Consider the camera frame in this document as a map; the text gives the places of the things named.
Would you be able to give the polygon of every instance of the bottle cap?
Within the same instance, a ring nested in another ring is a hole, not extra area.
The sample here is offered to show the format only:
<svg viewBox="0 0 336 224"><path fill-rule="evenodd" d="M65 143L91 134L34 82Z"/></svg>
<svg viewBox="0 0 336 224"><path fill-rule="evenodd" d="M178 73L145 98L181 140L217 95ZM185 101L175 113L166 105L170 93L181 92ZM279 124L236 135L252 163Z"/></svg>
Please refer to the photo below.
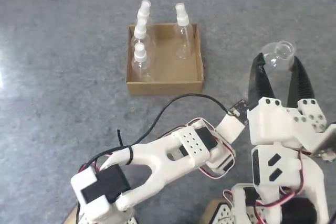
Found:
<svg viewBox="0 0 336 224"><path fill-rule="evenodd" d="M141 2L140 9L138 10L137 18L148 19L151 8L151 2L149 0L143 0Z"/></svg>
<svg viewBox="0 0 336 224"><path fill-rule="evenodd" d="M139 18L138 22L136 23L137 25L135 26L134 29L134 36L137 39L143 39L144 37L146 37L146 24L147 21L144 18Z"/></svg>
<svg viewBox="0 0 336 224"><path fill-rule="evenodd" d="M145 62L147 61L147 52L145 49L145 45L141 42L138 42L134 46L134 58L137 62Z"/></svg>
<svg viewBox="0 0 336 224"><path fill-rule="evenodd" d="M177 14L177 23L179 26L187 26L189 24L189 17L185 10L183 3L178 3L175 5Z"/></svg>

